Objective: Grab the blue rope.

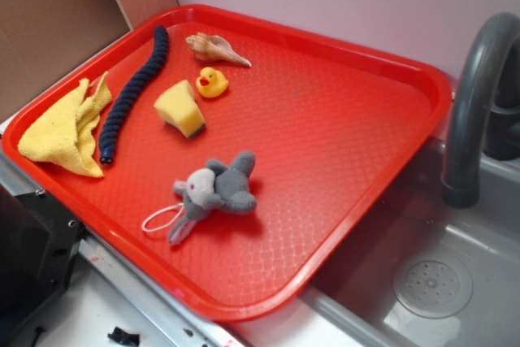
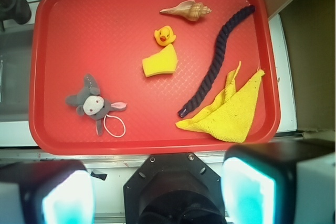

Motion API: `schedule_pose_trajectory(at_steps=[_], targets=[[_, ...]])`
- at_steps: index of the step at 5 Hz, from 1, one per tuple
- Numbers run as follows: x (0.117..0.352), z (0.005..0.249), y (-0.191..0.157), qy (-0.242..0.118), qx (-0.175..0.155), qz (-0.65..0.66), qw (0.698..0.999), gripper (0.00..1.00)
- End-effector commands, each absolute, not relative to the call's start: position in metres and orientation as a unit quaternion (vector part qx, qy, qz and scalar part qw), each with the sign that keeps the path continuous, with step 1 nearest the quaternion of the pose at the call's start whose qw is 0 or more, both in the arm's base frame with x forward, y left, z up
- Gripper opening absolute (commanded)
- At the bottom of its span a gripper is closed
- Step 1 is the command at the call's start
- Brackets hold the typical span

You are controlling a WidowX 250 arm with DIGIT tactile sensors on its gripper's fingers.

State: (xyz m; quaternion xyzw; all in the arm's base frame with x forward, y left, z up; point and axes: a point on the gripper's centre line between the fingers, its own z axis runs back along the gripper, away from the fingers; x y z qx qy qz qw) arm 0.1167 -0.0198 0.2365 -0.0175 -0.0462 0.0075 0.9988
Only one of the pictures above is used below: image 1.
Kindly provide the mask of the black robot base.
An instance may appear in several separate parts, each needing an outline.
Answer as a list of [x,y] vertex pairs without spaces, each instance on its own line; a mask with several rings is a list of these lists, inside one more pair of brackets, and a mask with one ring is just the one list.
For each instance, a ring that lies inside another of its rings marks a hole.
[[84,226],[52,194],[1,188],[1,345],[68,289]]

